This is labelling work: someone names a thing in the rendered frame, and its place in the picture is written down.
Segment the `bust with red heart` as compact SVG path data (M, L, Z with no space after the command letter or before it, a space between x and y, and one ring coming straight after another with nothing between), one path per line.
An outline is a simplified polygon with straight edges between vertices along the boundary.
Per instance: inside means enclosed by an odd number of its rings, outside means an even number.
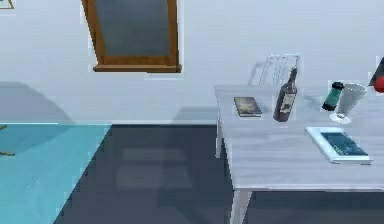
M384 57L380 60L369 85L378 93L384 93Z

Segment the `dark small book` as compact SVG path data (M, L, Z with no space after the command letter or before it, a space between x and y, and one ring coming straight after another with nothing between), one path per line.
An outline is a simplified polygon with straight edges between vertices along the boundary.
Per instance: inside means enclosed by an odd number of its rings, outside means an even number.
M240 117L261 117L262 110L254 97L235 97L234 103Z

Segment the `dark wine bottle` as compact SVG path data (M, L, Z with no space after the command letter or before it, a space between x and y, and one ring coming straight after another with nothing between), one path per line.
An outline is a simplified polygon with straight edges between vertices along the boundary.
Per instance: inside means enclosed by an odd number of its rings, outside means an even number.
M286 122L289 119L297 95L297 87L295 84L297 73L298 68L293 67L290 71L288 81L280 88L273 115L273 118L278 122Z

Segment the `white slatted chair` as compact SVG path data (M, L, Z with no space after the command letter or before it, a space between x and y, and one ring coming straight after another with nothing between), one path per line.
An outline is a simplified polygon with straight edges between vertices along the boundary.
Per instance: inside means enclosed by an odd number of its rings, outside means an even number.
M282 84L294 67L300 67L299 54L268 55L263 61L255 63L247 84L250 86Z

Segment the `wooden framed window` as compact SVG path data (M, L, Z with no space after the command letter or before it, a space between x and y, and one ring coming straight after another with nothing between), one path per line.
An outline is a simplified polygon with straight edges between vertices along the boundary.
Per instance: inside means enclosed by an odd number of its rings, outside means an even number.
M81 0L96 72L179 73L177 0Z

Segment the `pale grey wooden table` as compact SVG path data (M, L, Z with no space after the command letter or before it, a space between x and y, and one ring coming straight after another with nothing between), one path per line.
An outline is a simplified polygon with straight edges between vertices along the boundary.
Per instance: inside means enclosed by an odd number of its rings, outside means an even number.
M335 127L321 109L326 87L298 91L289 120L273 119L279 89L272 86L217 86L216 152L226 148L234 189L230 224L242 224L257 191L384 192L384 95L370 90L342 128L366 151L370 165L331 164L305 132ZM254 97L261 117L240 117L235 97Z

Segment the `green bottle with black cap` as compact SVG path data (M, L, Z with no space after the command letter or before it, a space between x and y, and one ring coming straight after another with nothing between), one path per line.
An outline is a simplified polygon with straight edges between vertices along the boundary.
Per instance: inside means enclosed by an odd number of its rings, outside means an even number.
M327 111L334 111L343 89L344 84L342 82L333 82L322 108Z

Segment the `white book with teal cover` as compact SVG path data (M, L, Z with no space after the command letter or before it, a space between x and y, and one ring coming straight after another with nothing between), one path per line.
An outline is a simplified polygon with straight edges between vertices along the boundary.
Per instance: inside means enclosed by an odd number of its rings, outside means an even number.
M305 132L329 163L372 163L370 155L347 135L343 128L306 127Z

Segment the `clear stemmed glass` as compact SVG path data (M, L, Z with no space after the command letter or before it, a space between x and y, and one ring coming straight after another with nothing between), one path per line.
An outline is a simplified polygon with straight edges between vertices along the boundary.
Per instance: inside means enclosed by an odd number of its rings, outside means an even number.
M351 119L348 114L367 92L367 88L357 83L347 83L339 98L336 111L329 115L329 118L339 124L349 124Z

